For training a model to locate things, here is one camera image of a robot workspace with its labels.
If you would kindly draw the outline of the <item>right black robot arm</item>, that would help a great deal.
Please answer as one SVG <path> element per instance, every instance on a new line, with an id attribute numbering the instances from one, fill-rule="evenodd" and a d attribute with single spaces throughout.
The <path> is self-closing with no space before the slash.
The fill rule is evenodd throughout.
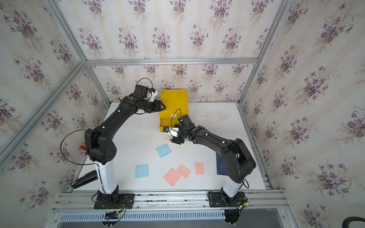
<path id="1" fill-rule="evenodd" d="M 185 140 L 203 145 L 222 157 L 228 180 L 222 187 L 222 194 L 233 199 L 239 193 L 248 175 L 257 164 L 243 140 L 225 139 L 209 132 L 202 126 L 195 126 L 188 115 L 178 118 L 174 127 L 164 131 L 172 136 L 171 142 L 183 144 Z"/>

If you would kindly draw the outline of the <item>yellow plastic drawer cabinet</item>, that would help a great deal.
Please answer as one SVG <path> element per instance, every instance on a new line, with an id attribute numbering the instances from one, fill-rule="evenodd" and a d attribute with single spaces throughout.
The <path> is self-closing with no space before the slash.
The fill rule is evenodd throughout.
<path id="1" fill-rule="evenodd" d="M 164 127 L 174 127 L 178 118 L 189 113 L 187 90 L 162 90 L 161 102 L 166 109 L 159 112 L 160 132 Z"/>

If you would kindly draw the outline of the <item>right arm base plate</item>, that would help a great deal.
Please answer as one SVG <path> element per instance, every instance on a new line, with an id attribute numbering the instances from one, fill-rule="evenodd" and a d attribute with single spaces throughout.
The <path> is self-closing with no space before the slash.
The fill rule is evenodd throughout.
<path id="1" fill-rule="evenodd" d="M 239 191 L 234 197 L 230 198 L 224 193 L 220 192 L 208 192 L 207 193 L 210 208 L 223 208 L 233 207 L 242 209 L 249 205 L 248 199 L 244 192 Z"/>

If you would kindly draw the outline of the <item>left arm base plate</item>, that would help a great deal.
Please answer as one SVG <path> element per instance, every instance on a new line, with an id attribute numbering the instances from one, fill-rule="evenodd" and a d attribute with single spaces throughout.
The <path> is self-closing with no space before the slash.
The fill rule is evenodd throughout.
<path id="1" fill-rule="evenodd" d="M 106 210 L 106 209 L 132 209 L 134 204 L 134 194 L 119 194 L 118 196 L 106 195 L 98 193 L 95 200 L 94 210 Z"/>

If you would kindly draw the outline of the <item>blue sticky pad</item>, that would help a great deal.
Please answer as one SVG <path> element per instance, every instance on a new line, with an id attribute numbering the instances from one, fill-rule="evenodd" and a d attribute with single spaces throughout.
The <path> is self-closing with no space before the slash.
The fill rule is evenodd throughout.
<path id="1" fill-rule="evenodd" d="M 160 158 L 164 158 L 171 153 L 171 150 L 167 143 L 156 148 L 156 151 Z"/>
<path id="2" fill-rule="evenodd" d="M 137 179 L 137 178 L 148 177 L 148 175 L 149 175 L 148 170 L 149 170 L 148 163 L 136 165 L 135 178 Z"/>

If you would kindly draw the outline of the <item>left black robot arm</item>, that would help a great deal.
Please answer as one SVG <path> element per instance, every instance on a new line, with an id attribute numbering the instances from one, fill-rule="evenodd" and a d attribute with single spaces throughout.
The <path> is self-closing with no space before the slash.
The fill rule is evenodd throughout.
<path id="1" fill-rule="evenodd" d="M 103 123 L 85 131 L 86 154 L 96 166 L 98 191 L 102 194 L 111 195 L 118 188 L 113 168 L 113 159 L 117 154 L 113 142 L 115 134 L 138 111 L 149 114 L 165 110 L 166 106 L 155 99 L 157 94 L 154 88 L 136 85 L 134 92 L 120 99 L 116 110 Z"/>

